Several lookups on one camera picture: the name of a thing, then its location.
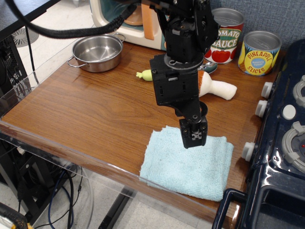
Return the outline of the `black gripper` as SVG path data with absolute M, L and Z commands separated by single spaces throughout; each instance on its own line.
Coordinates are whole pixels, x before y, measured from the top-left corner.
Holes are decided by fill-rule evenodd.
M 199 100 L 198 68 L 203 63 L 200 54 L 193 62 L 178 62 L 167 54 L 150 60 L 156 102 L 175 110 L 185 148 L 206 144 L 207 106 Z

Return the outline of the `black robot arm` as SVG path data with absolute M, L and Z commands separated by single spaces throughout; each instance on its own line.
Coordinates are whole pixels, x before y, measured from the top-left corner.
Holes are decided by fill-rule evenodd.
M 218 39 L 208 0 L 144 0 L 157 13 L 166 53 L 150 60 L 156 102 L 175 109 L 185 148 L 206 143 L 208 108 L 199 99 L 198 68 Z

